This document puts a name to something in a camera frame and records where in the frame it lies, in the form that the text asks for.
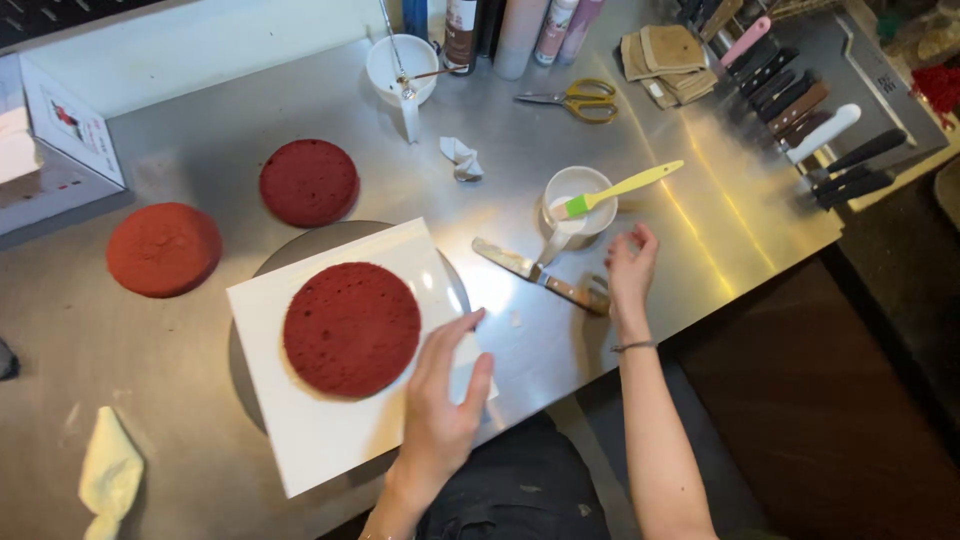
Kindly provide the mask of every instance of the white box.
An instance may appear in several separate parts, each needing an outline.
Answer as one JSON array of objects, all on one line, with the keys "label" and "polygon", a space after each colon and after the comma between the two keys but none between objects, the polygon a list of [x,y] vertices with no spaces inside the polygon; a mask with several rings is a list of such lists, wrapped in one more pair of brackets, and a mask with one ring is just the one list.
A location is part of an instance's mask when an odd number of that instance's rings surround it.
[{"label": "white box", "polygon": [[0,57],[0,234],[124,189],[106,120],[24,57]]}]

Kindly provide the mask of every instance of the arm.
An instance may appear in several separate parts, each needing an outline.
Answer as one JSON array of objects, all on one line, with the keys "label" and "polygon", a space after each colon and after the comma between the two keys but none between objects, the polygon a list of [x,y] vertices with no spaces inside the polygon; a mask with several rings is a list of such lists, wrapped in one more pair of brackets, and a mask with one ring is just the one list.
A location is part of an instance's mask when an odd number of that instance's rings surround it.
[{"label": "arm", "polygon": [[460,405],[448,396],[453,351],[464,334],[483,319],[484,309],[430,333],[420,348],[407,383],[403,444],[384,478],[383,492],[367,518],[361,540],[413,538],[420,516],[446,481],[467,462],[480,414],[490,393],[493,357],[480,355],[473,366],[467,397]]},{"label": "arm", "polygon": [[[657,249],[650,230],[637,224],[632,233],[618,235],[608,251],[611,318],[621,344],[652,339],[646,296]],[[715,540],[704,483],[663,380],[657,350],[628,349],[619,363],[630,494],[643,538]]]}]

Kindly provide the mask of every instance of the bracelet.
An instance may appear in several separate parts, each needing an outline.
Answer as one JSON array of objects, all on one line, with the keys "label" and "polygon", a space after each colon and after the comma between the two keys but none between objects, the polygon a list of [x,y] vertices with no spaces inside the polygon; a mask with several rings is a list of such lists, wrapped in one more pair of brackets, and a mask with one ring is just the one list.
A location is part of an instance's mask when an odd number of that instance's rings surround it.
[{"label": "bracelet", "polygon": [[627,349],[633,349],[634,347],[653,347],[657,348],[657,342],[654,340],[647,341],[637,341],[637,343],[628,343],[627,345],[614,345],[610,347],[611,353],[623,353]]}]

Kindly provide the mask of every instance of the hand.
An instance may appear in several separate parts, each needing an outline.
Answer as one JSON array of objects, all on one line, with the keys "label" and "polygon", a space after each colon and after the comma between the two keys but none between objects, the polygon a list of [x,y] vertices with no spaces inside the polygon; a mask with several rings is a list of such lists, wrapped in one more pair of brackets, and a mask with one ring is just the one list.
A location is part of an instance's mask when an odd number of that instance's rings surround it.
[{"label": "hand", "polygon": [[473,435],[490,393],[493,356],[483,353],[473,366],[467,397],[460,405],[448,398],[453,351],[467,331],[483,319],[482,308],[432,331],[420,349],[407,384],[406,420],[400,454],[387,481],[424,509],[467,461]]},{"label": "hand", "polygon": [[[630,244],[637,247],[634,253]],[[654,279],[659,243],[646,225],[637,222],[630,233],[620,233],[607,250],[604,264],[610,272],[610,317],[621,343],[650,339],[647,293]]]}]

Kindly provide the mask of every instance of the yellow brush handle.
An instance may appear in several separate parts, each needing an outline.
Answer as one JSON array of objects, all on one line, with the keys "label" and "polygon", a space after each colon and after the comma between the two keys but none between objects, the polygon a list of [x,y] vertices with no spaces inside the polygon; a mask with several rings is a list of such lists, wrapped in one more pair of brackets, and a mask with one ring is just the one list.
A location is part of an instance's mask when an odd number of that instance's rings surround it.
[{"label": "yellow brush handle", "polygon": [[683,166],[684,162],[682,160],[670,161],[666,165],[661,165],[659,167],[647,169],[642,173],[634,174],[634,176],[628,178],[627,180],[616,184],[613,187],[604,189],[599,193],[586,193],[584,194],[584,198],[587,200],[587,208],[592,209],[597,203],[603,201],[604,199],[616,197],[617,195],[623,195],[628,191],[633,191],[634,189],[644,187],[647,184],[652,184]]}]

